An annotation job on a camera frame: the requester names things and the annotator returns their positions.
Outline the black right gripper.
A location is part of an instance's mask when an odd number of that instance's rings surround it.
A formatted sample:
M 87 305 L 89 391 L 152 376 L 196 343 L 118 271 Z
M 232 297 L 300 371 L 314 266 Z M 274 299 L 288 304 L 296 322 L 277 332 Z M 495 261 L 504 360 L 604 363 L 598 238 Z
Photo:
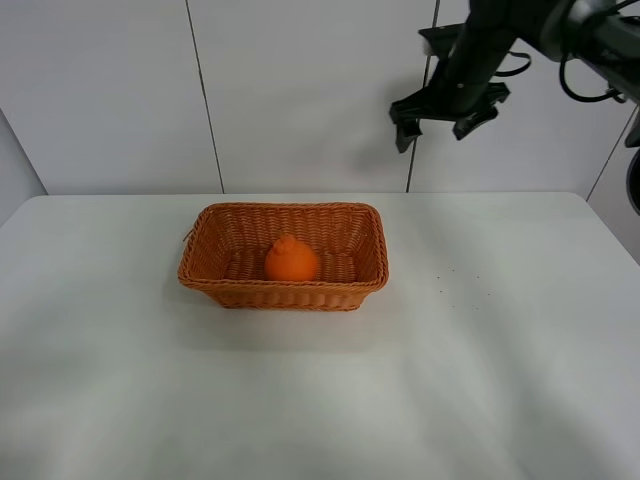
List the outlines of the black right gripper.
M 420 120 L 453 122 L 461 141 L 498 116 L 495 103 L 508 92 L 490 80 L 519 36 L 519 9 L 518 1 L 471 1 L 465 22 L 419 31 L 438 64 L 428 85 L 391 105 L 399 153 L 422 135 Z

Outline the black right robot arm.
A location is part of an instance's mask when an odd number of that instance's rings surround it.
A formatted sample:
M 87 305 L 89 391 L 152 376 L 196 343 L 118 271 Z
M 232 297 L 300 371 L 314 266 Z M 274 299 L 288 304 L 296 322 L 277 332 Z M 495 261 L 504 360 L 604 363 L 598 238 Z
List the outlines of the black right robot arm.
M 420 33 L 423 85 L 394 102 L 414 191 L 589 195 L 639 102 L 635 1 L 472 1 Z

